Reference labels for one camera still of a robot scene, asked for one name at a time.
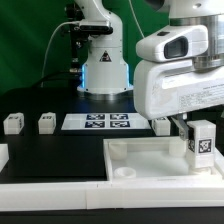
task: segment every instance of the label sticker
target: label sticker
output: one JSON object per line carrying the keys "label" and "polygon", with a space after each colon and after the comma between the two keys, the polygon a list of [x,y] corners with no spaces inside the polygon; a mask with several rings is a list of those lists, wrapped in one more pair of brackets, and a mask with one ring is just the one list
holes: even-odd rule
{"label": "label sticker", "polygon": [[130,128],[129,121],[111,121],[110,122],[111,128]]}
{"label": "label sticker", "polygon": [[105,122],[104,121],[88,121],[85,124],[85,128],[104,128]]}
{"label": "label sticker", "polygon": [[111,114],[111,120],[128,120],[128,114]]}
{"label": "label sticker", "polygon": [[100,59],[100,62],[112,62],[107,51],[104,52],[103,56]]}

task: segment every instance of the white block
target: white block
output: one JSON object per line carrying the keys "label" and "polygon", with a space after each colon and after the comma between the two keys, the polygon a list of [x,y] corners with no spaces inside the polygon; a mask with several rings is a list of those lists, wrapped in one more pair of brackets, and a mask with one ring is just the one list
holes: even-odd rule
{"label": "white block", "polygon": [[9,114],[3,124],[5,135],[18,135],[24,127],[24,115],[22,113]]}
{"label": "white block", "polygon": [[53,134],[56,127],[56,114],[55,113],[44,113],[41,115],[38,121],[39,134]]}
{"label": "white block", "polygon": [[189,139],[186,160],[190,166],[205,168],[214,166],[215,124],[206,121],[190,121],[188,126],[194,129],[193,139]]}
{"label": "white block", "polygon": [[0,144],[0,172],[9,160],[9,152],[7,144]]}
{"label": "white block", "polygon": [[152,128],[157,136],[170,135],[170,126],[167,117],[152,120]]}

